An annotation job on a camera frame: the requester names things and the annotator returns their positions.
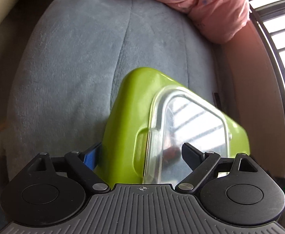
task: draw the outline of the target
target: black circular pad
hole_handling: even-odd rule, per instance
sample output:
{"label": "black circular pad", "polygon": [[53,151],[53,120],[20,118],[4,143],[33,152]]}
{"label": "black circular pad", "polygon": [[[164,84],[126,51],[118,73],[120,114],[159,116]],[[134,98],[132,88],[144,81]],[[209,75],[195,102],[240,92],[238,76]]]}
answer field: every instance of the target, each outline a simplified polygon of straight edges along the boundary
{"label": "black circular pad", "polygon": [[52,202],[59,195],[59,190],[48,184],[36,184],[25,188],[22,198],[31,204],[41,205]]}
{"label": "black circular pad", "polygon": [[57,175],[49,155],[38,154],[8,183],[0,205],[14,222],[40,227],[70,218],[85,199],[78,182]]}
{"label": "black circular pad", "polygon": [[247,184],[231,186],[226,194],[230,200],[243,205],[255,204],[263,198],[263,192],[259,188]]}

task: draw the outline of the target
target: blue plastic piece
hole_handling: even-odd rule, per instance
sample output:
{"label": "blue plastic piece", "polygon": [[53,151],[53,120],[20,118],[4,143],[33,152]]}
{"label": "blue plastic piece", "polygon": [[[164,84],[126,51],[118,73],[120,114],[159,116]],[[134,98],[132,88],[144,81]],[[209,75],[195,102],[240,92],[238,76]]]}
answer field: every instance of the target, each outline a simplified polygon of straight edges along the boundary
{"label": "blue plastic piece", "polygon": [[93,145],[83,152],[83,154],[85,155],[84,164],[91,170],[94,170],[97,165],[100,148],[101,148],[101,143]]}

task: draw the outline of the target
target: gray plush cushion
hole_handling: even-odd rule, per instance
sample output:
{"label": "gray plush cushion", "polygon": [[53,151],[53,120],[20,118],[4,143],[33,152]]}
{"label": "gray plush cushion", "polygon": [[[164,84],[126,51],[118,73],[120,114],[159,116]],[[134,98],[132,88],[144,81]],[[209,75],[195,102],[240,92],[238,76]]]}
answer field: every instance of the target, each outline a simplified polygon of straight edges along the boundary
{"label": "gray plush cushion", "polygon": [[212,45],[154,0],[55,0],[35,27],[12,86],[4,147],[12,178],[37,152],[101,141],[124,76],[156,68],[213,104]]}

